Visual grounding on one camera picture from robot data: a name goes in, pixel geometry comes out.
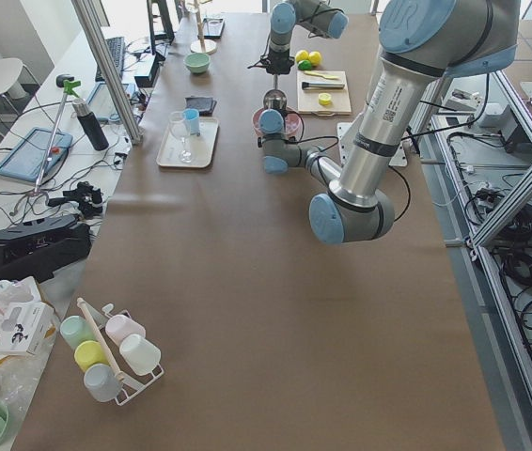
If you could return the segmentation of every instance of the black wallet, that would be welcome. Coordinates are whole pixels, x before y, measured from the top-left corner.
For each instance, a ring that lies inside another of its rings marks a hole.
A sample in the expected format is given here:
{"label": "black wallet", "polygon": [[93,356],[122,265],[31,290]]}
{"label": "black wallet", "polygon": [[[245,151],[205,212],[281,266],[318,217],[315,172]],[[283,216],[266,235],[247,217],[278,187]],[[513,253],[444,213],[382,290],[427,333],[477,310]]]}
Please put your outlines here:
{"label": "black wallet", "polygon": [[195,108],[200,116],[211,116],[217,101],[212,97],[187,97],[187,108]]}

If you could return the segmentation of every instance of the yellow cup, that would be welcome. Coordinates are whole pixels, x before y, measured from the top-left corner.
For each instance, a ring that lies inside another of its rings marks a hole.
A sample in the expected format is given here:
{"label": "yellow cup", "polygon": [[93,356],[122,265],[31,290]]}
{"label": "yellow cup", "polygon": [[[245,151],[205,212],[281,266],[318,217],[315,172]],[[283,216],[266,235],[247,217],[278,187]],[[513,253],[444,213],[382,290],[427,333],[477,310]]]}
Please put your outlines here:
{"label": "yellow cup", "polygon": [[74,352],[74,360],[83,372],[86,372],[95,364],[106,364],[107,359],[101,349],[101,345],[93,340],[83,341]]}

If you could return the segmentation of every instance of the white tray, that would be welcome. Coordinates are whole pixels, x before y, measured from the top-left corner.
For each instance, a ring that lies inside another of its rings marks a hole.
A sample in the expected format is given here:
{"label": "white tray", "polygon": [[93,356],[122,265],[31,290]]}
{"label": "white tray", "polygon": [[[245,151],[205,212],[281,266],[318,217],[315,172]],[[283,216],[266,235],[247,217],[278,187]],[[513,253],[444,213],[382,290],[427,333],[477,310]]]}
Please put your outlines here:
{"label": "white tray", "polygon": [[215,117],[199,118],[199,136],[187,138],[187,146],[193,153],[193,160],[190,163],[183,163],[179,160],[182,151],[182,142],[170,134],[170,128],[165,133],[164,140],[157,154],[157,164],[161,167],[207,167],[211,163],[213,147],[218,133],[218,119]]}

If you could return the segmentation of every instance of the pink bowl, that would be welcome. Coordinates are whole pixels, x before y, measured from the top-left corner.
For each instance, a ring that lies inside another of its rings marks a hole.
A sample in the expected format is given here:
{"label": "pink bowl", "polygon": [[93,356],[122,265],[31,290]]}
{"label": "pink bowl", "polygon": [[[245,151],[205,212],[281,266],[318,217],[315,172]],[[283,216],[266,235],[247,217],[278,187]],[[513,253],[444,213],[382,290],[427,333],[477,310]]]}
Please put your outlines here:
{"label": "pink bowl", "polygon": [[[257,136],[262,136],[263,133],[259,129],[258,121],[259,121],[259,115],[262,114],[262,111],[264,111],[263,108],[260,108],[254,113],[253,122],[254,122],[254,131],[256,132]],[[287,111],[289,112],[287,114],[287,117],[285,117],[285,135],[288,138],[291,138],[292,136],[295,136],[297,131],[300,129],[300,125],[302,124],[302,120],[300,119],[299,115],[295,113],[295,110],[291,108],[287,108]]]}

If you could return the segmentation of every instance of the blue joint cap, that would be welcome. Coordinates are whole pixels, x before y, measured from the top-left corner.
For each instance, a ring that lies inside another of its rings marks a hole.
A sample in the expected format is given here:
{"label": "blue joint cap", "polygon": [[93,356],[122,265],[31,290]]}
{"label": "blue joint cap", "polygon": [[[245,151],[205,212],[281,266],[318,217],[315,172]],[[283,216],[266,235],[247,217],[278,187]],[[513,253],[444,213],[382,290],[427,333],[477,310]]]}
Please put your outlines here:
{"label": "blue joint cap", "polygon": [[381,18],[379,41],[392,54],[417,49],[446,24],[458,0],[392,0]]}
{"label": "blue joint cap", "polygon": [[329,29],[327,31],[327,34],[334,39],[341,38],[343,31],[348,26],[348,21],[348,16],[343,14],[341,11],[338,11],[329,23]]}
{"label": "blue joint cap", "polygon": [[266,171],[266,174],[278,176],[287,173],[288,170],[289,165],[285,160],[277,157],[264,157],[264,171]]}
{"label": "blue joint cap", "polygon": [[270,27],[275,33],[285,35],[295,26],[295,8],[289,3],[279,3],[273,9]]}
{"label": "blue joint cap", "polygon": [[285,130],[285,120],[276,110],[264,110],[259,115],[259,129],[264,134],[282,133]]}
{"label": "blue joint cap", "polygon": [[452,78],[470,77],[505,69],[514,61],[516,53],[517,46],[513,45],[495,54],[488,54],[482,58],[447,68],[444,76]]}
{"label": "blue joint cap", "polygon": [[341,244],[345,238],[341,214],[327,194],[318,194],[312,198],[310,225],[316,238],[325,244]]}

